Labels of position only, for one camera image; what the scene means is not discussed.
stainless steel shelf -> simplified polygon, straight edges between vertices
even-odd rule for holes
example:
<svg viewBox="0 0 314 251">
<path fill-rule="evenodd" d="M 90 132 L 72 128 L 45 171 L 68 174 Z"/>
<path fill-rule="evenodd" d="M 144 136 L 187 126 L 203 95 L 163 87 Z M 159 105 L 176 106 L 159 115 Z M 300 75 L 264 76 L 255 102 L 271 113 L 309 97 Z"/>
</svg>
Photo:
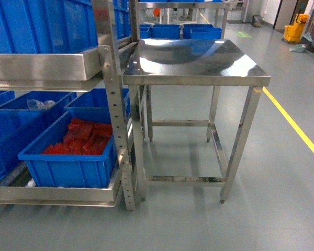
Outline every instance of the stainless steel shelf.
<svg viewBox="0 0 314 251">
<path fill-rule="evenodd" d="M 224 9 L 228 7 L 228 3 L 138 3 L 140 8 L 211 8 L 211 9 Z"/>
<path fill-rule="evenodd" d="M 97 48 L 78 54 L 0 54 L 0 81 L 86 81 L 101 70 Z"/>
<path fill-rule="evenodd" d="M 268 86 L 270 77 L 230 40 L 141 40 L 126 85 Z"/>
<path fill-rule="evenodd" d="M 106 188 L 55 188 L 26 187 L 30 180 L 27 168 L 19 168 L 20 173 L 13 181 L 17 185 L 0 182 L 0 204 L 50 204 L 66 206 L 114 207 L 122 194 L 121 172 L 118 165 L 114 168 Z"/>
<path fill-rule="evenodd" d="M 55 90 L 59 92 L 89 92 L 102 80 L 102 74 L 98 74 L 87 81 L 0 81 L 0 90 Z"/>
</svg>

metal shelf frame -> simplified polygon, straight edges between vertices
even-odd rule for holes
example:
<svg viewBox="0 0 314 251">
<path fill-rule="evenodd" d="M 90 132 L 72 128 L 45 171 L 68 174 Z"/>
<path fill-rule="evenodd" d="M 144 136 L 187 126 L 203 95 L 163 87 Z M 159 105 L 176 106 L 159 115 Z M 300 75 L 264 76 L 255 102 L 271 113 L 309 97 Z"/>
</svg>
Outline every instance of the metal shelf frame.
<svg viewBox="0 0 314 251">
<path fill-rule="evenodd" d="M 123 192 L 127 210 L 136 208 L 142 199 L 136 192 L 140 178 L 132 120 L 125 117 L 121 74 L 121 67 L 127 65 L 138 41 L 136 3 L 130 1 L 131 37 L 116 39 L 112 1 L 92 0 L 97 48 L 77 54 L 0 54 L 0 90 L 88 92 L 103 80 L 118 153 L 118 167 L 107 188 L 26 187 L 31 176 L 20 165 L 0 180 L 0 203 L 114 207 Z"/>
<path fill-rule="evenodd" d="M 149 8 L 184 8 L 184 9 L 215 9 L 215 21 L 214 26 L 218 25 L 218 16 L 219 10 L 223 9 L 223 21 L 222 21 L 222 35 L 221 38 L 225 37 L 225 29 L 227 24 L 227 15 L 230 3 L 221 2 L 221 3 L 214 3 L 214 2 L 203 2 L 203 3 L 137 3 L 138 8 L 141 9 L 149 9 Z"/>
<path fill-rule="evenodd" d="M 153 185 L 221 187 L 220 202 L 227 200 L 241 161 L 262 88 L 270 82 L 253 60 L 230 40 L 141 40 L 124 72 L 129 85 L 136 165 L 141 182 Z M 208 120 L 153 120 L 152 85 L 213 86 Z M 248 94 L 230 159 L 222 149 L 215 125 L 221 86 L 245 86 Z M 155 127 L 206 127 L 207 143 L 212 139 L 221 177 L 146 176 L 143 161 L 143 137 L 139 107 L 147 108 L 148 137 L 153 139 Z M 140 194 L 145 195 L 144 186 Z"/>
</svg>

shelf rack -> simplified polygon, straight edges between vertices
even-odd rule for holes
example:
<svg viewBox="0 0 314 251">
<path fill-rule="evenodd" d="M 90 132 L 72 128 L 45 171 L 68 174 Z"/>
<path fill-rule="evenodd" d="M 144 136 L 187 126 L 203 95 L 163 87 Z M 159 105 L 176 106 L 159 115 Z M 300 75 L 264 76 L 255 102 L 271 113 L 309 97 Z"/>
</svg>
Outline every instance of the shelf rack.
<svg viewBox="0 0 314 251">
<path fill-rule="evenodd" d="M 202 2 L 202 3 L 138 3 L 138 8 L 141 9 L 149 9 L 149 8 L 183 8 L 183 9 L 215 9 L 215 21 L 214 26 L 217 27 L 218 25 L 218 16 L 219 10 L 223 9 L 223 21 L 222 21 L 222 35 L 221 38 L 224 38 L 226 23 L 227 23 L 227 15 L 230 3 L 220 2 Z"/>
<path fill-rule="evenodd" d="M 131 5 L 133 22 L 136 2 Z M 88 92 L 104 80 L 118 152 L 110 183 L 104 189 L 28 187 L 31 176 L 21 164 L 0 180 L 2 204 L 114 207 L 123 192 L 127 210 L 132 211 L 140 200 L 136 196 L 132 120 L 125 117 L 121 76 L 121 67 L 127 65 L 137 45 L 136 24 L 132 25 L 131 37 L 117 40 L 113 2 L 92 0 L 92 6 L 97 48 L 77 54 L 0 54 L 0 90 Z"/>
<path fill-rule="evenodd" d="M 145 176 L 142 151 L 144 129 L 142 131 L 142 123 L 144 124 L 144 105 L 147 104 L 147 110 L 151 111 L 150 86 L 146 85 L 142 78 L 138 78 L 140 81 L 143 80 L 139 86 L 134 82 L 131 83 L 131 119 L 127 123 L 124 112 L 121 67 L 127 65 L 129 57 L 133 54 L 139 41 L 138 31 L 140 24 L 137 18 L 139 8 L 224 8 L 223 36 L 227 20 L 226 10 L 228 10 L 229 4 L 212 2 L 138 3 L 137 0 L 130 0 L 129 4 L 131 37 L 119 41 L 116 39 L 115 13 L 111 0 L 92 0 L 98 48 L 78 54 L 0 55 L 0 90 L 70 90 L 87 92 L 101 80 L 104 80 L 118 152 L 118 168 L 115 168 L 109 186 L 105 189 L 26 187 L 31 177 L 22 164 L 0 181 L 0 203 L 114 207 L 123 191 L 126 208 L 132 211 L 136 208 L 139 201 L 145 200 L 147 196 L 147 181 L 181 181 L 183 183 L 196 181 L 200 185 L 201 183 L 213 182 L 215 183 L 213 185 L 216 186 L 224 186 L 227 182 L 224 179 L 200 179 L 200 177 L 196 180 L 191 180 L 186 177 Z M 264 80 L 262 86 L 267 84 L 268 78 Z M 260 93 L 260 91 L 261 87 L 251 87 L 249 89 L 249 92 L 251 94 L 254 93 L 255 96 L 255 99 L 252 98 L 250 104 L 248 104 L 252 107 L 251 112 L 254 112 L 252 103 L 255 103 L 256 106 L 259 98 L 258 92 Z M 218 87 L 215 87 L 213 94 L 213 97 L 216 96 L 218 96 Z M 151 113 L 148 112 L 149 137 L 152 137 L 151 120 Z M 207 137 L 216 139 L 211 121 L 207 124 L 212 132 L 212 136 Z M 247 132 L 241 132 L 240 137 L 244 137 L 244 134 L 247 135 Z M 245 144 L 244 138 L 239 140 L 242 144 Z M 225 164 L 223 170 L 228 172 Z"/>
</svg>

white wall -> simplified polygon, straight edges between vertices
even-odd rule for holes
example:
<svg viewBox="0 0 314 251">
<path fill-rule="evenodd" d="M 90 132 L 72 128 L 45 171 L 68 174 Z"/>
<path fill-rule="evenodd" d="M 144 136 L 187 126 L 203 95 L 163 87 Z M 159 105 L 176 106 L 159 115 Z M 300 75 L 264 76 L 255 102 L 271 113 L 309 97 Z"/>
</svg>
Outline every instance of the white wall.
<svg viewBox="0 0 314 251">
<path fill-rule="evenodd" d="M 261 6 L 263 20 L 271 25 L 276 20 L 279 4 L 281 0 L 264 0 Z"/>
<path fill-rule="evenodd" d="M 312 8 L 312 5 L 313 5 L 313 0 L 309 0 L 308 1 L 308 4 L 307 4 L 307 7 L 306 7 L 306 9 L 305 9 L 305 14 L 308 14 L 309 15 L 309 13 L 310 13 L 310 9 Z"/>
<path fill-rule="evenodd" d="M 297 0 L 283 0 L 275 30 L 284 30 L 285 25 L 289 25 L 296 4 Z"/>
</svg>

floor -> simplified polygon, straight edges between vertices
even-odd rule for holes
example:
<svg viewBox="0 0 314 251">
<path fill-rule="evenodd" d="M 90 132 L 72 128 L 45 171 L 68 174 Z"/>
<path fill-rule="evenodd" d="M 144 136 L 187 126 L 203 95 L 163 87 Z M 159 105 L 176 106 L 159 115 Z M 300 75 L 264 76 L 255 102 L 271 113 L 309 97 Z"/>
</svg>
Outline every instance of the floor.
<svg viewBox="0 0 314 251">
<path fill-rule="evenodd" d="M 225 38 L 272 77 L 268 90 L 314 143 L 314 55 L 290 53 L 265 26 L 227 25 Z M 221 89 L 216 125 L 227 155 L 245 94 Z M 205 119 L 210 97 L 210 87 L 154 87 L 153 116 Z M 204 129 L 154 133 L 144 143 L 148 174 L 219 174 Z M 117 208 L 0 205 L 0 250 L 314 250 L 314 153 L 264 93 L 223 205 L 219 192 L 149 186 L 134 212 L 123 201 Z"/>
</svg>

